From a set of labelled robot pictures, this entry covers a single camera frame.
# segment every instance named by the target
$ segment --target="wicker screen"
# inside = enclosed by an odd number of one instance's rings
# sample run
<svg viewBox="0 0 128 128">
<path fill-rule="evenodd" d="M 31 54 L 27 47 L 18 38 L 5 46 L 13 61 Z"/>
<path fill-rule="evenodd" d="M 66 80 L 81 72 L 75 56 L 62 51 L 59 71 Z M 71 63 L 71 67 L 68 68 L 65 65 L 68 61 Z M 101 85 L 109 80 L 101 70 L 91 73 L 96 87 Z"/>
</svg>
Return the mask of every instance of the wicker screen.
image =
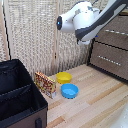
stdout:
<svg viewBox="0 0 128 128">
<path fill-rule="evenodd" d="M 100 10 L 103 10 L 106 7 L 108 1 L 109 0 L 102 0 Z"/>
<path fill-rule="evenodd" d="M 79 0 L 63 0 L 60 6 L 60 14 L 69 11 Z M 100 7 L 100 0 L 94 4 L 94 7 Z M 65 71 L 85 63 L 87 47 L 86 45 L 77 45 L 75 34 L 59 33 L 58 36 L 58 71 Z"/>
<path fill-rule="evenodd" d="M 0 61 L 5 61 L 9 59 L 7 38 L 5 32 L 5 23 L 3 16 L 3 8 L 0 1 Z"/>
<path fill-rule="evenodd" d="M 12 59 L 52 75 L 56 0 L 4 0 Z"/>
</svg>

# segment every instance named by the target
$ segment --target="white robotic device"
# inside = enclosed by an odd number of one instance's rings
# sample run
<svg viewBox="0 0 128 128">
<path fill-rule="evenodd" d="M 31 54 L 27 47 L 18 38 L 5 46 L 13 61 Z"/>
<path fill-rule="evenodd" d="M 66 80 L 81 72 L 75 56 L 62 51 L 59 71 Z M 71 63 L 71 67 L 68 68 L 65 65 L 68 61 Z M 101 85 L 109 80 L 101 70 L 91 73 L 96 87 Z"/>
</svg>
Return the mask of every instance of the white robotic device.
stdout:
<svg viewBox="0 0 128 128">
<path fill-rule="evenodd" d="M 80 1 L 58 17 L 57 29 L 65 33 L 75 33 L 78 44 L 89 44 L 90 40 L 127 6 L 128 0 L 109 0 L 100 13 L 90 2 Z"/>
</svg>

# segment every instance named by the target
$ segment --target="wooden plank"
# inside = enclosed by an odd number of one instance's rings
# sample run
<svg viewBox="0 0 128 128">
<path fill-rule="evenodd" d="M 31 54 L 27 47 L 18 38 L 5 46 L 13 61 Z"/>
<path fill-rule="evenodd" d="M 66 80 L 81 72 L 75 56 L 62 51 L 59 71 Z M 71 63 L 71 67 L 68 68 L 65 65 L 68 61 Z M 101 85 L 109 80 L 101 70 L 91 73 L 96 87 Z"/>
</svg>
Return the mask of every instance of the wooden plank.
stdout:
<svg viewBox="0 0 128 128">
<path fill-rule="evenodd" d="M 78 86 L 79 93 L 74 99 L 66 99 L 61 95 L 61 84 L 57 83 L 56 97 L 45 96 L 49 103 L 48 127 L 110 128 L 128 102 L 127 84 L 86 65 L 67 72 L 71 73 L 71 83 Z"/>
</svg>

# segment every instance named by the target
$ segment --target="black fabric bin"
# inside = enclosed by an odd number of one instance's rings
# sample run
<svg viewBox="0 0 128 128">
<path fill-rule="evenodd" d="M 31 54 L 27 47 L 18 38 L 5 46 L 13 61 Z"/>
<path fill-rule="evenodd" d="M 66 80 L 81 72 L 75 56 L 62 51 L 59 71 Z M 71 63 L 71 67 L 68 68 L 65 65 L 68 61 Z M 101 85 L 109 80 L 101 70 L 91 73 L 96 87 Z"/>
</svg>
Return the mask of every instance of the black fabric bin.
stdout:
<svg viewBox="0 0 128 128">
<path fill-rule="evenodd" d="M 22 62 L 0 62 L 0 128 L 46 128 L 47 110 Z"/>
</svg>

